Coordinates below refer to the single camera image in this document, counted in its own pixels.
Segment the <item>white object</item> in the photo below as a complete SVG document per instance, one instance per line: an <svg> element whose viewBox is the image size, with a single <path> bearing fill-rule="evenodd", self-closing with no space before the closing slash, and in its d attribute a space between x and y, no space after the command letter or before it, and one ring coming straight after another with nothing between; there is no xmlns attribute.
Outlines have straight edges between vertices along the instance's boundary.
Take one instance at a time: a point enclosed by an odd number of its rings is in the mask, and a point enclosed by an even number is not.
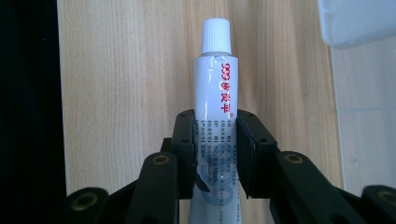
<svg viewBox="0 0 396 224"><path fill-rule="evenodd" d="M223 18L204 21L201 53L222 52L232 54L230 22Z"/></svg>
<svg viewBox="0 0 396 224"><path fill-rule="evenodd" d="M197 174L189 223L241 223L236 171L238 59L231 56L230 23L204 22L201 57L194 60Z"/></svg>
<svg viewBox="0 0 396 224"><path fill-rule="evenodd" d="M350 48L396 35L396 0L318 0L323 41Z"/></svg>

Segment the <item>wooden board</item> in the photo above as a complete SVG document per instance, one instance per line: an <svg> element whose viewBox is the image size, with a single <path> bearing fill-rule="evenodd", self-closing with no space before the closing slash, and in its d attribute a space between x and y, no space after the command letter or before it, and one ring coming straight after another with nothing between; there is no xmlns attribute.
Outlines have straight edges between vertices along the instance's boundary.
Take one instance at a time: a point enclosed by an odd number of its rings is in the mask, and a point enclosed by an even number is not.
<svg viewBox="0 0 396 224"><path fill-rule="evenodd" d="M342 187L316 0L58 0L58 14L68 193L112 193L137 179L176 114L193 106L192 61L210 17L232 24L239 108L258 115L282 150L304 153ZM267 201L241 196L244 223L272 222Z"/></svg>

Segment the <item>screw hole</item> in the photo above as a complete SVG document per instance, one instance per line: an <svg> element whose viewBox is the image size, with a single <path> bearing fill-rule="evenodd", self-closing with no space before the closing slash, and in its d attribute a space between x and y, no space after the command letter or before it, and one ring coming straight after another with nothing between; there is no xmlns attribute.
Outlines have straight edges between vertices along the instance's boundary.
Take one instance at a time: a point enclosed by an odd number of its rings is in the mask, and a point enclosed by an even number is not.
<svg viewBox="0 0 396 224"><path fill-rule="evenodd" d="M166 164L167 162L169 162L169 158L167 156L156 156L152 159L152 161L154 162L154 164L157 165L162 165L162 164Z"/></svg>
<svg viewBox="0 0 396 224"><path fill-rule="evenodd" d="M79 212L84 211L96 204L98 201L98 196L93 192L86 192L79 195L75 200L70 203L70 207Z"/></svg>
<svg viewBox="0 0 396 224"><path fill-rule="evenodd" d="M297 156L297 155L293 155L293 154L288 154L285 156L285 160L291 163L302 163L303 162L303 158Z"/></svg>

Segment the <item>wooden surface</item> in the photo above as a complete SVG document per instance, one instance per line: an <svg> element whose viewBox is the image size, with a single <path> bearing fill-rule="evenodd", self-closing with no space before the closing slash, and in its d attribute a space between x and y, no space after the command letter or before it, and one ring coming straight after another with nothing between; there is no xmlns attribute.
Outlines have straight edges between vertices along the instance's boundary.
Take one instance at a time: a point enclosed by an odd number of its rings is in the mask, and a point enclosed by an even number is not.
<svg viewBox="0 0 396 224"><path fill-rule="evenodd" d="M342 187L329 49L316 0L58 0L67 192L110 193L193 106L192 61L202 21L232 24L239 108L255 113L282 150L307 155ZM245 200L244 223L271 223L268 202ZM181 223L188 202L182 202Z"/></svg>

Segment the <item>white plastic cap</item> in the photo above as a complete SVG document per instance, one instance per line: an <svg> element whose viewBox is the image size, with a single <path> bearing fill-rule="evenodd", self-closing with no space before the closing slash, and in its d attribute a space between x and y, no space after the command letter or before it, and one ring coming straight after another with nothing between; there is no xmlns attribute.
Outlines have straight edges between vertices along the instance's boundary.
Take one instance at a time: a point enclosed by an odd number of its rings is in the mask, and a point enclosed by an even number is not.
<svg viewBox="0 0 396 224"><path fill-rule="evenodd" d="M231 54L230 22L223 18L204 21L201 53L225 52Z"/></svg>

